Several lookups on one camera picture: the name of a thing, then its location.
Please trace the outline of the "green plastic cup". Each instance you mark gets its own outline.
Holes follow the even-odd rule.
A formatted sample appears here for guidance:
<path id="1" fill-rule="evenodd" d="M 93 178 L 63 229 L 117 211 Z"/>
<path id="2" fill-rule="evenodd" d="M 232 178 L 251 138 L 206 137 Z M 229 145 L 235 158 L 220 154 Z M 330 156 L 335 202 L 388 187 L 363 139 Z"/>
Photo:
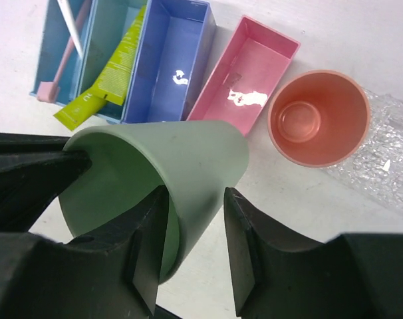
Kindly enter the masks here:
<path id="1" fill-rule="evenodd" d="M 189 121 L 93 126 L 75 133 L 65 151 L 92 165 L 59 196 L 68 229 L 83 235 L 133 208 L 160 185 L 169 217 L 160 282 L 169 280 L 249 163 L 249 146 L 227 122 Z"/>

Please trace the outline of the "orange plastic cup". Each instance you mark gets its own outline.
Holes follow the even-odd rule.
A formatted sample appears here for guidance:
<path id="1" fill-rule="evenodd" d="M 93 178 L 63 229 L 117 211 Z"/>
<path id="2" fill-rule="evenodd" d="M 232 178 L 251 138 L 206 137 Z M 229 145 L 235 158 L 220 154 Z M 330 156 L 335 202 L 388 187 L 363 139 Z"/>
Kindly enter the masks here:
<path id="1" fill-rule="evenodd" d="M 360 147 L 370 117 L 370 104 L 357 82 L 337 71 L 313 70 L 276 93 L 267 125 L 271 141 L 288 160 L 328 167 Z"/>

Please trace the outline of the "yellow green toothpaste tube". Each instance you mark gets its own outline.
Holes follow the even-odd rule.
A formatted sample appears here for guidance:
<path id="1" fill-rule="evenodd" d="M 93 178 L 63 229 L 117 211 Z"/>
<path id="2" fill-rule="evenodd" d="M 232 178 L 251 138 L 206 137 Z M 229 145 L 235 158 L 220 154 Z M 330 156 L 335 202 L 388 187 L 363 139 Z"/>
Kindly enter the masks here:
<path id="1" fill-rule="evenodd" d="M 100 116 L 111 124 L 121 121 L 146 6 L 147 4 L 141 7 L 92 85 L 54 115 L 70 131 L 78 128 L 93 115 Z"/>

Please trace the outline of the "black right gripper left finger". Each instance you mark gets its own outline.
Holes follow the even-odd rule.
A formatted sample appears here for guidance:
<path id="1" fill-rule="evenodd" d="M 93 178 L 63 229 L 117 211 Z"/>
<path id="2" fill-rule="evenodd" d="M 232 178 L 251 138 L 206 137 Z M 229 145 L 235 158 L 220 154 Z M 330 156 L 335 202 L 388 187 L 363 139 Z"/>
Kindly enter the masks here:
<path id="1" fill-rule="evenodd" d="M 0 233 L 0 318 L 155 318 L 169 194 L 56 243 Z"/>

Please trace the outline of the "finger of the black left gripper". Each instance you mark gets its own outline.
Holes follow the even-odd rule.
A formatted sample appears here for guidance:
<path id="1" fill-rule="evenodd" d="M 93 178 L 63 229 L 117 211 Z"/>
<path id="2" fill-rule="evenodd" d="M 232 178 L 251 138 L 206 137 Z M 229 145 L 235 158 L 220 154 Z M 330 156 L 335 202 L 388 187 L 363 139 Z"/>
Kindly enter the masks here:
<path id="1" fill-rule="evenodd" d="M 0 232 L 26 232 L 92 165 L 63 136 L 0 133 Z"/>

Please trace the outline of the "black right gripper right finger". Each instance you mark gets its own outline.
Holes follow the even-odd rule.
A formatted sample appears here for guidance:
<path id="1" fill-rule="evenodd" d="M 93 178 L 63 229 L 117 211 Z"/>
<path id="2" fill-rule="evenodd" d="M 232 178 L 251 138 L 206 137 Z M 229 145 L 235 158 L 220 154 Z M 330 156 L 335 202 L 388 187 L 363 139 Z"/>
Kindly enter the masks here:
<path id="1" fill-rule="evenodd" d="M 403 234 L 343 233 L 325 243 L 223 198 L 239 318 L 403 318 Z"/>

